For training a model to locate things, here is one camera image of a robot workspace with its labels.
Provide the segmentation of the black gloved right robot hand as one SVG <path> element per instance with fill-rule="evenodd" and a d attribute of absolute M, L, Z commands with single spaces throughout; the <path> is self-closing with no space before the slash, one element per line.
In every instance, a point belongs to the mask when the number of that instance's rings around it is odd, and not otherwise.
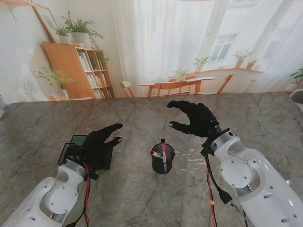
<path fill-rule="evenodd" d="M 185 134 L 192 134 L 201 138 L 210 137 L 221 133 L 219 122 L 216 117 L 203 103 L 191 103 L 188 101 L 170 101 L 168 108 L 178 108 L 189 118 L 189 125 L 169 122 L 169 126 Z"/>

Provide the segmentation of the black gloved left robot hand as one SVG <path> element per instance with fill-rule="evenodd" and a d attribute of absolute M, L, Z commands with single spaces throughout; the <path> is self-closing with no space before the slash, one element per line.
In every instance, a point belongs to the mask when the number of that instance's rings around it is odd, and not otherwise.
<path fill-rule="evenodd" d="M 115 137 L 109 142 L 106 140 L 113 132 L 123 127 L 120 123 L 109 125 L 101 130 L 92 131 L 80 146 L 71 147 L 71 155 L 83 161 L 90 171 L 109 170 L 113 149 L 123 138 Z"/>

